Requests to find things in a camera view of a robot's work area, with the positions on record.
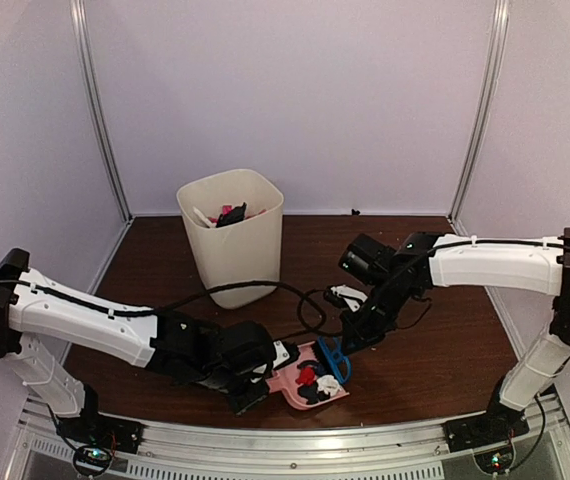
trash bin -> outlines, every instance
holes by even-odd
[[[253,170],[212,175],[181,187],[177,194],[189,244],[205,288],[248,280],[278,280],[281,267],[283,194]],[[247,203],[240,223],[221,228],[204,226],[194,213],[218,217],[223,205]],[[247,305],[275,287],[249,287],[212,295],[221,307]]]

white wall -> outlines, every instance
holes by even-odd
[[[570,2],[513,2],[497,96],[462,222],[485,236],[539,237],[570,226]],[[526,344],[549,299],[503,291]],[[570,364],[558,381],[570,418]]]
[[[89,0],[97,76],[134,213],[254,168],[288,212],[445,213],[494,1]]]
[[[78,65],[67,0],[0,0],[0,259],[87,289],[121,225]],[[25,396],[0,362],[0,469]]]

wooden table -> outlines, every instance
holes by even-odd
[[[285,217],[282,280],[301,290],[347,283],[363,288],[337,262],[359,233],[392,246],[416,231],[451,231],[442,217]],[[98,294],[119,302],[157,306],[202,289],[182,220],[136,219]],[[433,307],[415,328],[396,331],[351,357],[351,395],[324,408],[298,412],[280,395],[241,417],[225,399],[200,387],[174,387],[156,375],[106,354],[74,346],[66,367],[93,386],[107,413],[191,425],[236,428],[325,428],[382,425],[462,414],[485,408],[496,381],[515,363],[514,353],[487,294],[479,287],[429,292]],[[234,311],[209,298],[184,310],[229,325],[251,319],[274,338],[299,330],[297,298],[276,291]],[[328,313],[337,311],[326,304]],[[398,323],[407,325],[423,305],[409,302]],[[328,329],[339,327],[336,315]]]

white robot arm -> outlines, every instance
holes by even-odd
[[[177,385],[219,391],[236,414],[267,397],[273,368],[295,358],[295,345],[273,342],[256,322],[223,328],[172,310],[110,302],[57,284],[28,263],[20,249],[0,263],[0,359],[48,403],[63,438],[107,449],[115,443],[133,453],[142,426],[101,415],[96,392],[66,372],[36,334],[108,353]]]
[[[339,265],[361,282],[374,285],[356,307],[353,292],[347,295],[349,303],[340,298],[340,291],[330,295],[344,302],[341,349],[345,355],[380,342],[396,328],[405,302],[434,287],[496,286],[554,296],[552,319],[499,380],[487,412],[445,425],[452,451],[478,447],[488,439],[502,441],[510,432],[527,432],[522,411],[570,359],[570,228],[561,237],[534,240],[416,233],[398,250],[360,235]]]

